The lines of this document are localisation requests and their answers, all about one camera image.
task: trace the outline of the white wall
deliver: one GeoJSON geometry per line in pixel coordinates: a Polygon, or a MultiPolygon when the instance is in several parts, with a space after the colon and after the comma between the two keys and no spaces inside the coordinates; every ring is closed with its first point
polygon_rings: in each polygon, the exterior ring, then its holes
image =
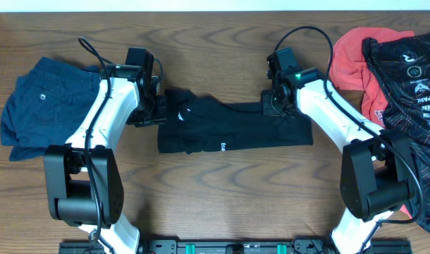
{"type": "Polygon", "coordinates": [[[430,0],[0,0],[28,11],[430,11],[430,0]]]}

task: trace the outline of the wooden floor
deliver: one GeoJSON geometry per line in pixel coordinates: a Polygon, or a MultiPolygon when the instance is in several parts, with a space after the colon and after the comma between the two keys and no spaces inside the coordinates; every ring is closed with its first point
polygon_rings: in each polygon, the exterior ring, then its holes
{"type": "MultiPolygon", "coordinates": [[[[357,26],[430,31],[430,12],[269,13],[11,13],[0,14],[0,116],[16,78],[48,56],[76,66],[96,58],[123,63],[128,47],[146,47],[164,65],[165,86],[211,94],[223,102],[259,101],[270,86],[265,58],[291,28],[315,25],[335,42],[357,26]]],[[[300,63],[323,70],[328,47],[315,32],[284,43],[300,63]]],[[[361,94],[348,93],[358,105],[361,94]]],[[[338,190],[340,153],[314,124],[314,145],[160,155],[157,127],[127,126],[116,153],[124,212],[145,234],[179,238],[326,236],[344,204],[338,190]]],[[[54,221],[47,207],[42,159],[9,162],[0,145],[0,253],[56,253],[61,241],[85,240],[54,221]]],[[[400,213],[394,218],[404,219],[400,213]]],[[[408,237],[430,253],[417,225],[385,225],[380,237],[408,237]]]]}

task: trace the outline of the wooden plank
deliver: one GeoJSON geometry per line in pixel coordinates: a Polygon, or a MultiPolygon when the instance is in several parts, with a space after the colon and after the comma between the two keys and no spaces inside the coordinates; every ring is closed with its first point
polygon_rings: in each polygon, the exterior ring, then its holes
{"type": "MultiPolygon", "coordinates": [[[[128,47],[148,48],[164,65],[164,86],[223,102],[258,101],[270,86],[265,58],[299,25],[316,25],[334,42],[357,26],[420,34],[430,31],[430,12],[2,13],[0,116],[16,78],[42,56],[77,66],[97,62],[78,36],[114,62],[124,61],[128,47]]],[[[303,66],[325,69],[328,48],[315,32],[299,32],[286,45],[303,66]]],[[[360,93],[344,95],[358,105],[360,93]]],[[[313,146],[162,155],[156,126],[127,126],[116,153],[124,212],[145,234],[327,236],[344,210],[340,153],[316,124],[313,129],[313,146]]],[[[83,232],[51,219],[42,160],[9,162],[10,150],[0,146],[0,253],[56,253],[63,239],[85,240],[83,232]]],[[[408,237],[415,253],[430,253],[430,234],[415,224],[385,225],[378,236],[408,237]]]]}

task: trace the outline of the dark blue fabric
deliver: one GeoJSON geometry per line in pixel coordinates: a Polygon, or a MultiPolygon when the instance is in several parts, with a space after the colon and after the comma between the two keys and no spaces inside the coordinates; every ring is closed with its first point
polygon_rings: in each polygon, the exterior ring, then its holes
{"type": "Polygon", "coordinates": [[[43,57],[19,77],[1,117],[1,144],[11,161],[42,156],[62,145],[83,122],[99,90],[98,73],[43,57]]]}

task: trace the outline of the black garment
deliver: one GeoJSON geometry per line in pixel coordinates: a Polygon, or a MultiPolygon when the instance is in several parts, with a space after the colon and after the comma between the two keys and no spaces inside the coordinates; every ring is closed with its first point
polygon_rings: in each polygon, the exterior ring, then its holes
{"type": "Polygon", "coordinates": [[[166,90],[170,114],[159,126],[159,151],[215,152],[256,147],[312,145],[311,121],[262,116],[257,103],[222,104],[213,97],[196,97],[188,90],[166,90]]]}
{"type": "MultiPolygon", "coordinates": [[[[430,232],[430,34],[378,43],[363,41],[364,57],[389,102],[383,120],[414,140],[412,147],[424,191],[425,218],[417,223],[430,232]]],[[[417,201],[407,205],[414,216],[417,201]]]]}
{"type": "Polygon", "coordinates": [[[49,145],[64,144],[87,116],[99,83],[98,73],[46,57],[19,77],[1,116],[1,143],[13,146],[10,160],[32,159],[49,145]]]}

